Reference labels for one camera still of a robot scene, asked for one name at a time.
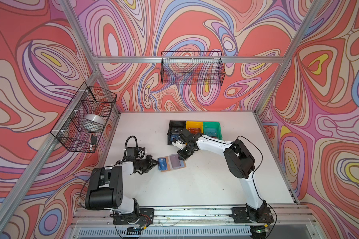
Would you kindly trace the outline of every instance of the white table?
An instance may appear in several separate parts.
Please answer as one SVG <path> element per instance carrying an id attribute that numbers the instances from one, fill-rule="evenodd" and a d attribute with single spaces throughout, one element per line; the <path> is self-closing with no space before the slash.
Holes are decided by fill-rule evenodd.
<path id="1" fill-rule="evenodd" d="M 242 135 L 263 153 L 263 163 L 255 172 L 257 188 L 270 204 L 293 203 L 282 175 L 267 146 L 252 112 L 180 112 L 122 113 L 110 146 L 105 166 L 121 160 L 125 140 L 134 135 L 138 146 L 146 147 L 154 159 L 176 154 L 178 148 L 167 145 L 170 120 L 220 122 L 223 140 L 234 141 Z M 261 155 L 248 141 L 240 138 L 255 158 Z M 134 146 L 130 139 L 128 146 Z M 186 168 L 161 172 L 155 166 L 147 174 L 127 175 L 124 194 L 136 198 L 140 206 L 238 205 L 246 203 L 239 180 L 234 177 L 220 155 L 196 151 L 186 160 Z"/>

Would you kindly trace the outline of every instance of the psychedelic wallpaper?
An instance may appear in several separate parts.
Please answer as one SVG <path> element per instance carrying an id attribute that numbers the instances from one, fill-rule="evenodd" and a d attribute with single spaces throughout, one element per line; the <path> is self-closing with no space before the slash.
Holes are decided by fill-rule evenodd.
<path id="1" fill-rule="evenodd" d="M 29 3 L 0 0 L 0 204 L 91 74 L 59 4 Z M 113 122 L 95 154 L 56 146 L 1 239 L 62 237 Z"/>
<path id="2" fill-rule="evenodd" d="M 327 1 L 260 112 L 328 238 L 359 238 L 359 1 Z"/>
<path id="3" fill-rule="evenodd" d="M 309 0 L 72 1 L 94 55 L 283 56 Z M 277 64 L 225 64 L 222 86 L 163 86 L 161 64 L 100 64 L 120 111 L 253 110 Z"/>

